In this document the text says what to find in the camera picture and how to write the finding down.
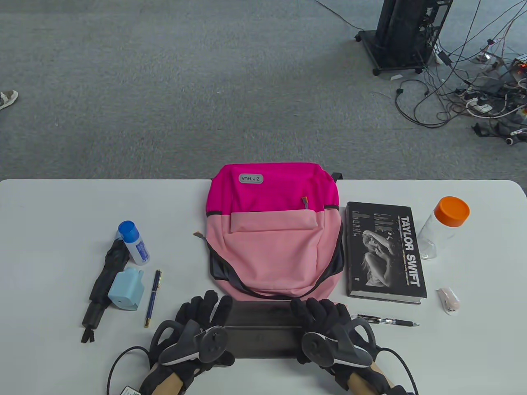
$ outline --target ballpoint pen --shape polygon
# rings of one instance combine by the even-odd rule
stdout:
[[[152,286],[152,293],[150,294],[150,301],[148,302],[147,319],[144,322],[145,328],[148,328],[150,326],[150,319],[152,318],[152,313],[154,311],[155,294],[158,291],[160,281],[161,281],[161,270],[156,270],[155,276],[154,276],[154,284]]]
[[[405,320],[396,320],[394,318],[381,318],[376,317],[374,315],[364,315],[364,314],[356,314],[354,315],[354,318],[364,318],[367,322],[371,324],[389,324],[389,325],[398,325],[401,327],[418,327],[419,324],[412,321],[405,321]]]

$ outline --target blue label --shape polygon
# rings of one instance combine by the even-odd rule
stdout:
[[[136,244],[135,248],[137,248],[137,250],[139,251],[139,255],[141,256],[141,259],[143,260],[143,262],[146,262],[148,258],[150,258],[150,255],[148,254],[148,251],[144,247],[144,243],[142,241]]]

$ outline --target small white bottle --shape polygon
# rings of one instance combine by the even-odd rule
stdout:
[[[124,221],[119,225],[119,233],[123,237],[124,244],[128,247],[130,255],[138,265],[147,264],[150,261],[150,254],[144,246],[143,239],[132,221]]]

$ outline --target white sneaker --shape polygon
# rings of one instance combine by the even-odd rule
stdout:
[[[15,100],[18,98],[18,92],[17,91],[6,91],[6,92],[0,92],[0,110],[9,107],[11,104],[15,102]]]

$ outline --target white table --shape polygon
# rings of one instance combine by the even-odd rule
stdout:
[[[157,324],[179,305],[215,288],[203,242],[207,180],[7,180],[0,183],[2,393],[104,393],[113,360],[132,345],[148,346]],[[525,393],[527,200],[509,181],[339,181],[340,203],[409,205],[419,228],[445,195],[464,199],[470,220],[435,261],[425,263],[428,299],[420,306],[332,295],[350,311],[409,319],[418,328],[375,325],[377,342],[398,351],[422,394]],[[151,252],[137,312],[108,308],[95,342],[81,344],[81,321],[117,225],[134,220]],[[143,328],[155,269],[163,271],[153,324]],[[445,314],[435,289],[450,286],[462,301]],[[411,389],[394,357],[379,366]],[[119,363],[112,394],[139,387],[146,356]],[[314,364],[238,360],[200,376],[188,394],[344,393]]]

